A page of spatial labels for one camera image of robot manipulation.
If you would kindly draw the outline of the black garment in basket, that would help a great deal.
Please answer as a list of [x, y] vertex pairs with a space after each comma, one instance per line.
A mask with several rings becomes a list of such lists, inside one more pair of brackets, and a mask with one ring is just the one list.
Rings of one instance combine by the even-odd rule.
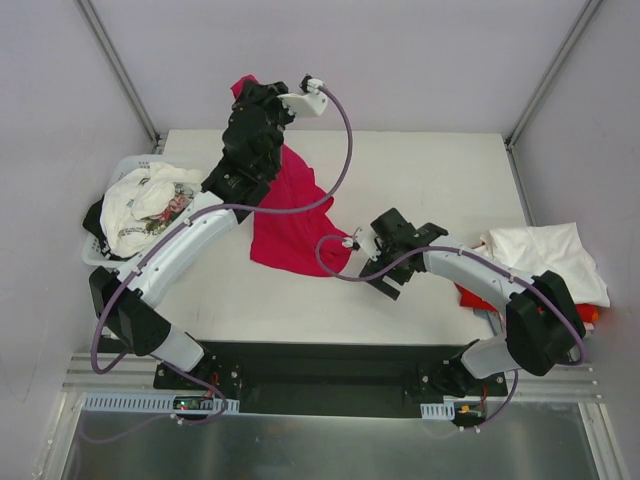
[[82, 222], [83, 228], [96, 238], [104, 236], [101, 226], [101, 215], [104, 197], [89, 207]]

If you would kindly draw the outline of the magenta t-shirt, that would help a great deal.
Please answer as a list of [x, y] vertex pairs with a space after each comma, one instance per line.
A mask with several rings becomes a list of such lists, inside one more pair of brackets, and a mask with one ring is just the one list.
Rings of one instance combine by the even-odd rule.
[[[289, 209], [307, 206], [326, 195], [316, 184], [315, 172], [305, 160], [288, 146], [282, 147], [282, 168], [270, 192], [261, 202], [264, 208]], [[321, 248], [321, 262], [315, 247], [327, 235], [344, 237], [346, 233], [330, 220], [328, 212], [334, 200], [293, 215], [256, 213], [253, 218], [253, 240], [250, 259], [260, 265], [294, 274], [326, 277], [322, 267], [342, 271], [351, 251], [338, 240], [326, 240]]]

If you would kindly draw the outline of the white folded t-shirt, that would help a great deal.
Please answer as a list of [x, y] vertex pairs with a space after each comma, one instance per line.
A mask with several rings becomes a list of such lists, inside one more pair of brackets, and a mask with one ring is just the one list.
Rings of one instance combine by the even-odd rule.
[[547, 270], [559, 274], [577, 304], [610, 306], [607, 285], [574, 223], [490, 229], [481, 234], [475, 250], [508, 267], [535, 275]]

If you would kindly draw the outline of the red folded t-shirt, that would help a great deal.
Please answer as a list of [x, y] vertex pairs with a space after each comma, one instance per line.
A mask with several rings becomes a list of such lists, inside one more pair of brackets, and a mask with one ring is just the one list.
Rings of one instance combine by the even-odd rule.
[[462, 287], [461, 285], [456, 284], [455, 287], [460, 294], [459, 305], [461, 307], [489, 312], [496, 311], [496, 309], [490, 303], [484, 301], [482, 298]]

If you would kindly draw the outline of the white floral print t-shirt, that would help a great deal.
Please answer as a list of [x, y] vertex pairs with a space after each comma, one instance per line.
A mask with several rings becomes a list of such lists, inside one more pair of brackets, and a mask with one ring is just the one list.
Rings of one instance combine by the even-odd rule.
[[165, 162], [152, 162], [125, 175], [105, 193], [100, 228], [109, 252], [129, 258], [156, 237], [201, 191], [204, 173]]

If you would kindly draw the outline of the white plastic laundry basket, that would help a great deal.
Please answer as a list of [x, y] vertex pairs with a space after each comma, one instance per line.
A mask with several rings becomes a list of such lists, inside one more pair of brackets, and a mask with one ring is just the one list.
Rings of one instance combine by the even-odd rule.
[[[128, 173], [140, 167], [147, 167], [152, 162], [165, 162], [181, 168], [197, 169], [202, 171], [205, 176], [206, 164], [195, 158], [180, 155], [134, 155], [122, 159], [117, 164], [115, 171], [108, 182], [106, 191]], [[120, 258], [111, 254], [106, 245], [105, 236], [96, 238], [88, 232], [85, 245], [81, 253], [81, 258], [82, 261], [89, 266], [103, 266], [107, 269], [118, 268], [129, 259]]]

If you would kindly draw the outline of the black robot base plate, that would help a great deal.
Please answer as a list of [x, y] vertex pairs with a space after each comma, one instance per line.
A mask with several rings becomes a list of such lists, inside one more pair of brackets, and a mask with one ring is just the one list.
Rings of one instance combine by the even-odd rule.
[[440, 403], [433, 373], [459, 345], [348, 345], [209, 341], [194, 375], [243, 413], [417, 418]]

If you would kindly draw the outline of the aluminium frame post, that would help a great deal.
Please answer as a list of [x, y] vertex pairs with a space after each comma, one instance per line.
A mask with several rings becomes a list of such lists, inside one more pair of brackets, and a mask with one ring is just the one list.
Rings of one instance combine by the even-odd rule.
[[81, 17], [109, 66], [116, 83], [124, 94], [131, 111], [148, 140], [151, 152], [158, 153], [163, 146], [164, 137], [156, 128], [115, 43], [101, 19], [95, 3], [91, 0], [75, 0], [74, 4], [79, 10]]
[[549, 65], [542, 74], [514, 127], [506, 136], [505, 147], [508, 152], [514, 149], [523, 135], [537, 109], [550, 92], [554, 82], [559, 77], [565, 64], [568, 62], [579, 41], [582, 39], [603, 4], [603, 0], [588, 0], [581, 6], [576, 18], [573, 20]]

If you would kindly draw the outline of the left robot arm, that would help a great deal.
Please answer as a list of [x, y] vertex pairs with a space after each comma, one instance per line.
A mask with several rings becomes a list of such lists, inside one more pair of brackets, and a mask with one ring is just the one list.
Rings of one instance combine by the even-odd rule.
[[210, 244], [238, 226], [270, 191], [281, 170], [284, 130], [293, 114], [281, 97], [283, 82], [243, 81], [222, 134], [222, 158], [190, 204], [142, 252], [114, 271], [96, 268], [89, 277], [98, 325], [120, 339], [126, 351], [153, 356], [177, 368], [192, 389], [205, 386], [212, 366], [204, 348], [156, 310], [171, 284]]

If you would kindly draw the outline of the aluminium frame post right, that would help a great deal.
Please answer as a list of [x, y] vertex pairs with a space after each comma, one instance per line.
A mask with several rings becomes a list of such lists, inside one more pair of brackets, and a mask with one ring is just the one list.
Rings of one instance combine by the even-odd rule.
[[568, 62], [579, 41], [582, 39], [603, 4], [603, 0], [588, 0], [581, 6], [576, 18], [573, 20], [549, 65], [542, 74], [514, 127], [506, 136], [505, 147], [508, 152], [514, 149], [523, 135], [537, 109], [550, 92], [554, 82], [559, 77], [565, 64]]

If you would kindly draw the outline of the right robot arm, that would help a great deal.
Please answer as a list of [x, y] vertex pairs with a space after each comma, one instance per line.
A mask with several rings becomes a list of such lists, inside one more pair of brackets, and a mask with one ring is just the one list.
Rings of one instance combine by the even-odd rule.
[[531, 274], [487, 258], [433, 223], [414, 227], [397, 209], [355, 234], [368, 256], [361, 279], [392, 299], [416, 273], [452, 281], [494, 307], [504, 318], [502, 333], [475, 340], [426, 373], [436, 391], [458, 398], [473, 394], [485, 379], [524, 370], [546, 375], [558, 364], [586, 359], [586, 330], [564, 279], [547, 270]]

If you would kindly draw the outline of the aluminium frame post left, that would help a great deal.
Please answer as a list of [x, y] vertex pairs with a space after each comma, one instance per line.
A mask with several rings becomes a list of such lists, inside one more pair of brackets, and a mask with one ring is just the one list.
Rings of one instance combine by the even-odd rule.
[[74, 4], [79, 10], [81, 17], [109, 66], [116, 83], [124, 94], [131, 111], [148, 140], [151, 152], [158, 153], [163, 146], [164, 137], [156, 128], [115, 43], [101, 19], [95, 3], [91, 0], [75, 0]]

